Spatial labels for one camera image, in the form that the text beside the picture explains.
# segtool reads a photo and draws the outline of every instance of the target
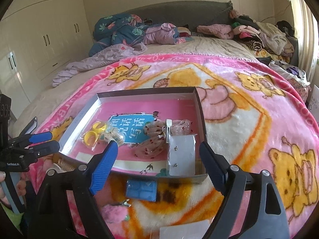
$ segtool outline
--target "white curtain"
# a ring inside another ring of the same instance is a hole
[[[318,23],[304,0],[291,0],[295,37],[299,45],[299,68],[311,82],[318,57]]]

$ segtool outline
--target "metal bolt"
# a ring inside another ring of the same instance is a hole
[[[239,167],[237,165],[234,165],[234,164],[230,166],[230,169],[232,171],[234,171],[234,172],[238,172],[239,171]]]
[[[265,175],[265,176],[269,176],[269,175],[270,175],[269,171],[267,171],[267,170],[263,170],[262,173],[263,173],[263,175]]]
[[[52,175],[55,174],[55,170],[51,169],[51,170],[47,171],[47,174],[48,174],[49,176],[52,176]]]
[[[87,166],[85,165],[85,164],[81,164],[80,166],[79,166],[79,170],[80,171],[85,171],[87,169]]]

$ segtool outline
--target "yellow hair tie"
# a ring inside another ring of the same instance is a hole
[[[98,134],[101,134],[102,132],[104,132],[106,128],[107,128],[106,123],[101,121],[97,121],[92,125],[92,130]]]
[[[94,146],[97,140],[98,140],[98,133],[92,130],[86,132],[84,135],[84,143],[87,146]]]

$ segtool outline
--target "gray headboard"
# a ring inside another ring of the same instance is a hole
[[[190,31],[196,31],[199,25],[231,24],[229,11],[232,2],[212,1],[175,1],[147,5],[126,13],[136,14],[153,24],[172,23],[177,27],[187,25]]]

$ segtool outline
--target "white wardrobe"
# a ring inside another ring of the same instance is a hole
[[[0,21],[0,91],[15,117],[92,45],[83,0],[14,0]]]

